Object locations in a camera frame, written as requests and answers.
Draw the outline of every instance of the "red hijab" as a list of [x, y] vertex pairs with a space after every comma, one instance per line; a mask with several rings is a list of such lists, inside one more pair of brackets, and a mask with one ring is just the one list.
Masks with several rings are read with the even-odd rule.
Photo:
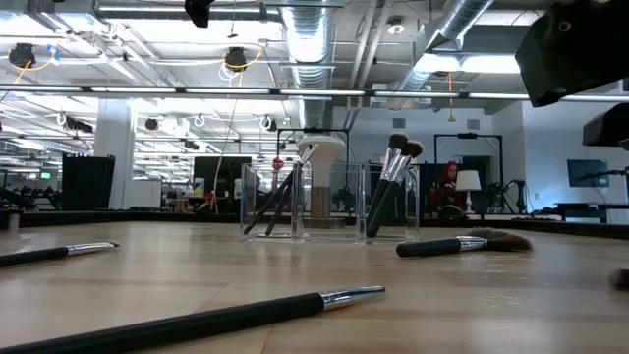
[[450, 178], [450, 174], [448, 173], [448, 170], [450, 170], [450, 167], [452, 166], [457, 168], [458, 173], [459, 166], [457, 166], [456, 162], [448, 161], [448, 163], [445, 164], [445, 167], [443, 167], [443, 175], [441, 175], [441, 181], [443, 183], [456, 183], [456, 176], [454, 176], [454, 178]]

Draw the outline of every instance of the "black brush handle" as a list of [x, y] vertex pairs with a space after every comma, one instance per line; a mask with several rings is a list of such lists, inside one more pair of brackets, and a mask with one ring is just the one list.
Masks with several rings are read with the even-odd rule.
[[384, 191], [386, 190], [386, 187], [388, 185], [389, 185], [389, 181], [385, 179], [381, 179], [377, 182], [377, 187], [375, 188], [375, 193], [373, 194], [373, 198], [372, 198], [372, 206], [370, 206], [370, 213], [367, 216], [367, 225], [369, 225], [370, 222], [372, 222], [373, 215], [375, 214], [375, 210], [377, 209], [377, 206], [380, 204], [380, 201], [382, 200], [382, 195], [384, 194]]
[[58, 260], [68, 256], [67, 247], [47, 250], [20, 252], [13, 255], [0, 256], [0, 267], [19, 266], [41, 261]]
[[282, 182], [282, 184], [279, 186], [279, 188], [277, 189], [277, 191], [275, 191], [271, 197], [268, 199], [268, 201], [266, 201], [266, 203], [262, 206], [262, 208], [259, 210], [259, 212], [256, 214], [256, 216], [254, 216], [254, 219], [251, 220], [249, 222], [249, 224], [247, 225], [247, 227], [245, 227], [245, 230], [243, 230], [243, 233], [245, 235], [247, 235], [248, 233], [250, 233], [252, 231], [252, 229], [254, 228], [254, 226], [256, 226], [256, 224], [262, 220], [262, 217], [264, 216], [264, 213], [273, 205], [273, 203], [275, 203], [275, 201], [277, 201], [277, 199], [282, 195], [282, 191], [284, 191], [284, 188], [286, 188], [286, 186], [291, 183], [291, 181], [293, 180], [293, 171], [291, 171], [291, 173], [288, 174], [288, 177], [286, 177], [286, 179], [284, 180], [284, 182]]
[[0, 349], [5, 354], [127, 353], [150, 347], [275, 324], [323, 311], [318, 293], [129, 324]]
[[282, 199], [277, 204], [275, 214], [273, 215], [273, 217], [271, 217], [271, 221], [268, 223], [268, 226], [266, 226], [266, 231], [264, 231], [264, 235], [268, 236], [271, 234], [271, 232], [273, 232], [273, 228], [275, 227], [277, 220], [279, 220], [279, 217], [282, 215], [282, 210], [284, 209], [284, 206], [286, 205], [286, 202], [288, 202], [288, 198], [291, 195], [291, 187], [293, 187], [293, 183], [289, 182], [286, 186], [286, 189], [284, 190]]
[[395, 248], [395, 252], [401, 258], [451, 255], [460, 251], [461, 241], [457, 238], [405, 242]]
[[373, 214], [372, 221], [367, 225], [367, 237], [375, 237], [377, 236], [377, 232], [384, 222], [384, 219], [389, 214], [390, 208], [393, 206], [393, 202], [395, 201], [395, 195], [397, 194], [397, 190], [399, 185], [395, 182], [389, 182], [386, 190], [382, 194], [382, 199], [380, 203], [377, 205], [377, 210]]

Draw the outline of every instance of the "white column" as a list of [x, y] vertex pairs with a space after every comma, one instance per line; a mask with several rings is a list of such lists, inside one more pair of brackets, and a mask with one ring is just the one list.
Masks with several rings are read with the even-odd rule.
[[116, 156], [109, 208], [128, 209], [133, 178], [136, 114], [129, 99], [98, 100], [95, 156]]

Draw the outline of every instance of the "silver ferrule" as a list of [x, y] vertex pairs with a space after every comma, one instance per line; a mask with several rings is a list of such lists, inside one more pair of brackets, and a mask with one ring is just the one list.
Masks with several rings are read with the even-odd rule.
[[307, 148], [304, 151], [304, 154], [302, 155], [302, 158], [300, 159], [299, 163], [303, 165], [306, 162], [308, 162], [308, 160], [311, 159], [311, 157], [313, 157], [313, 153], [315, 153], [316, 148], [318, 148], [318, 144], [314, 144], [312, 147]]
[[362, 286], [356, 288], [321, 291], [318, 294], [323, 299], [323, 310], [340, 309], [359, 302], [377, 299], [384, 296], [383, 286]]
[[116, 248], [116, 245], [111, 242], [96, 242], [92, 244], [66, 246], [66, 248], [68, 249], [68, 257], [70, 257]]
[[389, 179], [389, 175], [391, 174], [391, 166], [395, 164], [395, 161], [402, 154], [401, 148], [396, 147], [388, 147], [386, 149], [386, 155], [384, 156], [384, 163], [382, 164], [382, 172], [380, 172], [380, 179]]
[[474, 236], [457, 236], [456, 238], [461, 241], [460, 252], [481, 250], [486, 247], [487, 240], [481, 237]]
[[389, 181], [397, 183], [402, 182], [402, 179], [404, 178], [404, 173], [406, 172], [406, 168], [409, 166], [409, 163], [411, 163], [411, 156], [402, 155], [397, 160], [393, 172], [389, 176]]

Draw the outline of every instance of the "wooden table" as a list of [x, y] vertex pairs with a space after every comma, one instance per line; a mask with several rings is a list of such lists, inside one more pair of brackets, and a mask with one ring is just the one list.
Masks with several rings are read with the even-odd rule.
[[[424, 229], [423, 237], [461, 230]], [[392, 244], [243, 243], [238, 225], [124, 222], [21, 230], [0, 251], [122, 247], [0, 270], [0, 347], [337, 287], [384, 300], [156, 353], [629, 353], [629, 243], [525, 233], [534, 254], [401, 260]]]

